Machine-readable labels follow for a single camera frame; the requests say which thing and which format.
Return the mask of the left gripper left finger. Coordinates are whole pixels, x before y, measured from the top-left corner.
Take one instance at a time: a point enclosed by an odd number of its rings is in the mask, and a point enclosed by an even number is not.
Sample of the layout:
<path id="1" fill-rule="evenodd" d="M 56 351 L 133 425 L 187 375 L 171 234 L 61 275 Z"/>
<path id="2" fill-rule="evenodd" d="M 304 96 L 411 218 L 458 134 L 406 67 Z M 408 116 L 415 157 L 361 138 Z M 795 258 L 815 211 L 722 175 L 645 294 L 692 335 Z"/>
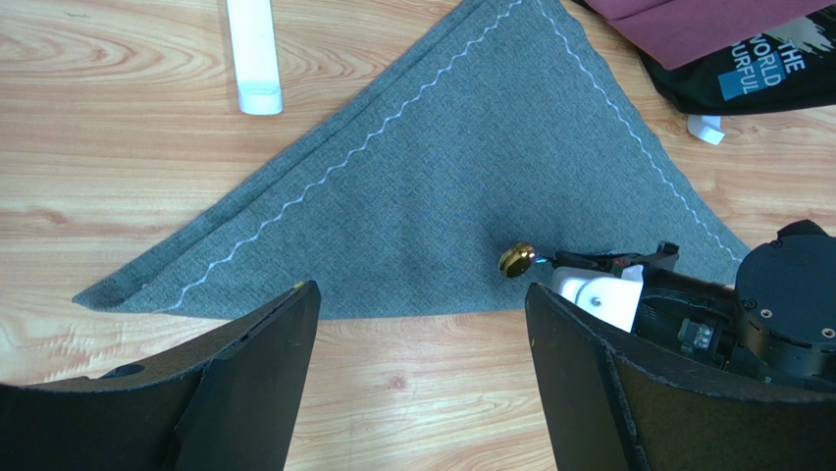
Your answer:
<path id="1" fill-rule="evenodd" d="M 249 314 L 100 378 L 1 388 L 5 470 L 281 470 L 321 295 Z"/>

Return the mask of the iridescent gold spoon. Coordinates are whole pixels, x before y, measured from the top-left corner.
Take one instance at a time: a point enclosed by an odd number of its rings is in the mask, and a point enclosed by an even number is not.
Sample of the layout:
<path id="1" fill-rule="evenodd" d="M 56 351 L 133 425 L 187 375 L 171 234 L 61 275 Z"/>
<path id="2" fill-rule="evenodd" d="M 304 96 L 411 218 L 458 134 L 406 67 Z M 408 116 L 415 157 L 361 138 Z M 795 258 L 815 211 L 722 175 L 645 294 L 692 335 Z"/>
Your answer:
<path id="1" fill-rule="evenodd" d="M 520 241 L 500 256 L 498 269 L 503 276 L 513 279 L 522 276 L 534 265 L 553 263 L 552 257 L 543 255 L 531 243 Z"/>

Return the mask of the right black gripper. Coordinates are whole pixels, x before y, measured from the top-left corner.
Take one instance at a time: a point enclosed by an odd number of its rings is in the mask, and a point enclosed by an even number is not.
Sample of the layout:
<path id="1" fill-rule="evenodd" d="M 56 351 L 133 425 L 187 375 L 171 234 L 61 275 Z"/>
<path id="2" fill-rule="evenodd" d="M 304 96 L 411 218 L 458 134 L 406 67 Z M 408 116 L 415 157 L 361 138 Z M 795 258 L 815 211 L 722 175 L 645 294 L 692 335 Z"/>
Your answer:
<path id="1" fill-rule="evenodd" d="M 732 288 L 676 273 L 677 245 L 663 242 L 649 255 L 557 251 L 553 259 L 554 270 L 569 267 L 615 276 L 642 265 L 644 288 L 633 331 L 628 334 L 715 369 L 742 371 L 736 294 Z"/>

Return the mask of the grey cloth napkin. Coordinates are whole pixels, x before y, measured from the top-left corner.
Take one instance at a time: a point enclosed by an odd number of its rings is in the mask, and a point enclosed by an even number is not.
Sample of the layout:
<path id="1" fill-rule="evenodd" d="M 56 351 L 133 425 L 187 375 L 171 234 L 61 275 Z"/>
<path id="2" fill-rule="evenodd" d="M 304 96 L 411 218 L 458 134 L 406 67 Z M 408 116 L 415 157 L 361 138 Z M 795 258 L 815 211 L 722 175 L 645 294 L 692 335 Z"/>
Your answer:
<path id="1" fill-rule="evenodd" d="M 703 202 L 557 1 L 465 1 L 320 127 L 78 293 L 214 319 L 312 280 L 325 319 L 518 309 L 500 255 L 649 253 L 731 283 L 748 247 Z"/>

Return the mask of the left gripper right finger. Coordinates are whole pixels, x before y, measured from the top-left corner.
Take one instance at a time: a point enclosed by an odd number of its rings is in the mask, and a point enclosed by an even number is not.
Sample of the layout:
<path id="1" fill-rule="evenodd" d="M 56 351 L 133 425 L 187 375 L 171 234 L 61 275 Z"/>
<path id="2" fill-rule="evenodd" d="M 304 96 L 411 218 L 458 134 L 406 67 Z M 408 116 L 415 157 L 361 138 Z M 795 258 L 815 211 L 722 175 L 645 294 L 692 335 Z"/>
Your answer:
<path id="1" fill-rule="evenodd" d="M 835 397 L 709 368 L 540 284 L 530 350 L 561 470 L 831 470 Z"/>

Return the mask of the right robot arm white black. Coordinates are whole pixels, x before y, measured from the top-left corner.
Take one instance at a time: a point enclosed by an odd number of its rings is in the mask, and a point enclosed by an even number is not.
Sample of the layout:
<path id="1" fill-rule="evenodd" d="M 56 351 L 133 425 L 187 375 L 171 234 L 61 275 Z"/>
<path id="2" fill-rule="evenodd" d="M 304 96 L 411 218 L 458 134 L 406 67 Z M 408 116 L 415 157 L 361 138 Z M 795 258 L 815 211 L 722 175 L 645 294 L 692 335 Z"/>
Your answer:
<path id="1" fill-rule="evenodd" d="M 732 287 L 675 272 L 652 254 L 555 252 L 552 289 L 675 354 L 763 383 L 835 390 L 835 239 L 810 220 L 753 249 Z"/>

